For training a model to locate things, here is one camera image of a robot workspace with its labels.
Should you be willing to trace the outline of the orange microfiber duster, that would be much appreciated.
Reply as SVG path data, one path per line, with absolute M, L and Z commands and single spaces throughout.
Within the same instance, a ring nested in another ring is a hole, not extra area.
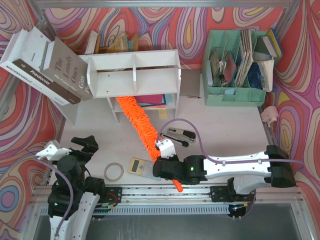
M 138 105 L 133 96 L 116 97 L 124 115 L 130 120 L 137 131 L 140 140 L 146 148 L 153 163 L 161 156 L 156 148 L 156 140 L 159 138 L 158 131 L 154 128 L 144 109 Z

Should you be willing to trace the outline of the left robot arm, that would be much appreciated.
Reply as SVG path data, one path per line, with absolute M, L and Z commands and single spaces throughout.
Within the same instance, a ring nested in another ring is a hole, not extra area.
M 85 239 L 93 210 L 106 193 L 102 178 L 85 176 L 86 164 L 99 149 L 95 137 L 73 137 L 71 142 L 82 149 L 63 148 L 53 140 L 44 150 L 45 158 L 56 166 L 48 197 L 52 240 Z

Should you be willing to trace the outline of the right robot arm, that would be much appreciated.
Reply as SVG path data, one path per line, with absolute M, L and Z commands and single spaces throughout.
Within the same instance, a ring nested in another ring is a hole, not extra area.
M 277 145 L 265 151 L 233 157 L 190 155 L 183 161 L 172 152 L 158 157 L 152 174 L 183 185 L 198 185 L 219 177 L 228 177 L 230 195 L 248 195 L 257 188 L 291 188 L 296 186 L 292 160 Z

